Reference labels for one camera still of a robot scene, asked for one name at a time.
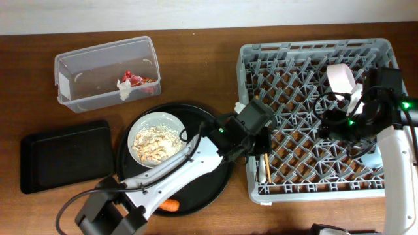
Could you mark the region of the pink bowl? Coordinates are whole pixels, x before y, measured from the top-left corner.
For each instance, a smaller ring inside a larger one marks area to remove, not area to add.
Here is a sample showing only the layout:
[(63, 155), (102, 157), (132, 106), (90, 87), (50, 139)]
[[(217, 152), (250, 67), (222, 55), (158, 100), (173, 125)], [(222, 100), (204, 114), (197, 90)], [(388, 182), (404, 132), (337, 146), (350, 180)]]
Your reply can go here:
[(329, 86), (336, 94), (338, 100), (345, 98), (350, 100), (350, 95), (355, 87), (352, 71), (346, 64), (334, 64), (327, 67)]

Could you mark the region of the light blue cup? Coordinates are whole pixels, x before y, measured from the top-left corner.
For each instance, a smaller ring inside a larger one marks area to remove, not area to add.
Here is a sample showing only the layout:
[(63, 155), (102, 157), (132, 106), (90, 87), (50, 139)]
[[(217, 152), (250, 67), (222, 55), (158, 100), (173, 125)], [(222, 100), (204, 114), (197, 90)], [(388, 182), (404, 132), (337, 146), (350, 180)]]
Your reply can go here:
[(383, 161), (381, 151), (378, 145), (360, 158), (361, 163), (368, 168), (381, 168)]

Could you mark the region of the grey plate with food scraps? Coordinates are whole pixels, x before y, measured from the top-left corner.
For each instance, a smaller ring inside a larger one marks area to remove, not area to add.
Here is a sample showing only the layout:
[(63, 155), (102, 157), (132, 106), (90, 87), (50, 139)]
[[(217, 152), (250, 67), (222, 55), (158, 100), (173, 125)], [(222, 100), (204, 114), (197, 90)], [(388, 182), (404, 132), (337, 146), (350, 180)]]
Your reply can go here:
[(129, 129), (128, 151), (138, 164), (153, 168), (185, 147), (187, 132), (184, 129), (183, 123), (172, 114), (146, 114)]

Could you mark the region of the orange carrot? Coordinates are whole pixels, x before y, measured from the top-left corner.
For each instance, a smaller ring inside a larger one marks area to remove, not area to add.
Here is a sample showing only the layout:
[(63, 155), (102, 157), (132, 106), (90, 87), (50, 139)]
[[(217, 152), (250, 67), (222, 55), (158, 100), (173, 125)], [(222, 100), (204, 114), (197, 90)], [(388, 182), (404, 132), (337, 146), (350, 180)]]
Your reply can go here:
[(167, 199), (160, 206), (159, 209), (167, 212), (176, 212), (180, 208), (180, 203), (174, 199)]

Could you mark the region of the red white wrapper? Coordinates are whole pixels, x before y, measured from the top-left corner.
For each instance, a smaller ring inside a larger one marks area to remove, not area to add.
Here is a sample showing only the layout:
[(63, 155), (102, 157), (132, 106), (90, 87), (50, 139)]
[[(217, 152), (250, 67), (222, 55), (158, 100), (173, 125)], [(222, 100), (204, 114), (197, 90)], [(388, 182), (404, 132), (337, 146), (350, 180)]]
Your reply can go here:
[(138, 87), (156, 82), (156, 80), (132, 74), (129, 70), (125, 72), (121, 81), (117, 81), (116, 86), (120, 91), (120, 99), (125, 101), (129, 98), (132, 87)]

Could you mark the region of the wooden chopstick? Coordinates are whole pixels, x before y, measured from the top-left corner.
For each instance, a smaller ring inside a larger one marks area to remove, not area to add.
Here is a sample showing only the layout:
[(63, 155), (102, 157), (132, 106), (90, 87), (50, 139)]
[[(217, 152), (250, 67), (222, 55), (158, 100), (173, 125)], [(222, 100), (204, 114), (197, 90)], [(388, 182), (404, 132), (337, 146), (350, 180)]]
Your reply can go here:
[(268, 183), (272, 183), (271, 173), (270, 173), (270, 165), (269, 165), (269, 162), (268, 162), (268, 154), (267, 153), (264, 154), (264, 160), (265, 160), (266, 176), (267, 176), (267, 179), (268, 179)]

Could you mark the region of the white plastic fork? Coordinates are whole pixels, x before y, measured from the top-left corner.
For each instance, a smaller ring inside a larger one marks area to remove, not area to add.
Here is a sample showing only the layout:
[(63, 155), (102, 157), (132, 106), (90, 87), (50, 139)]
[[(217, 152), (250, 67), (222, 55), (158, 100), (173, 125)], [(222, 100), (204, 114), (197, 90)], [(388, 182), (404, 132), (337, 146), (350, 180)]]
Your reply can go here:
[(258, 179), (259, 179), (259, 183), (265, 183), (266, 182), (266, 164), (265, 164), (265, 156), (264, 155), (261, 155), (259, 157)]

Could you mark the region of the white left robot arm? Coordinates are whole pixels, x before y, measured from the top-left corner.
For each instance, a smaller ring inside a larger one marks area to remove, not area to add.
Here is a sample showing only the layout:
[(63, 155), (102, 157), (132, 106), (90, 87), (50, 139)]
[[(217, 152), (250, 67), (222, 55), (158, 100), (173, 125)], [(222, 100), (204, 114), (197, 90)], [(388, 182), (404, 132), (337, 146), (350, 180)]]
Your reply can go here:
[(257, 99), (239, 113), (202, 122), (186, 146), (160, 165), (120, 183), (109, 176), (94, 189), (72, 197), (56, 216), (56, 230), (64, 233), (60, 226), (63, 212), (86, 196), (75, 219), (84, 234), (143, 234), (154, 211), (193, 180), (237, 157), (268, 153), (268, 126), (276, 123), (274, 111)]

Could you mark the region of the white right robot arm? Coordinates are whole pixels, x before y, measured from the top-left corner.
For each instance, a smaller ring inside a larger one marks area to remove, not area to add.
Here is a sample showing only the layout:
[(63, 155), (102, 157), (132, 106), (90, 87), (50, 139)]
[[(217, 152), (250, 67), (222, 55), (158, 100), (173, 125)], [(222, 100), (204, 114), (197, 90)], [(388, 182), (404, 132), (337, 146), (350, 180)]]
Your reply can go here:
[(327, 67), (330, 94), (347, 100), (347, 110), (317, 114), (319, 136), (339, 140), (351, 149), (364, 140), (383, 162), (385, 173), (385, 234), (417, 233), (417, 98), (404, 90), (400, 69), (370, 70), (362, 83), (345, 64)]

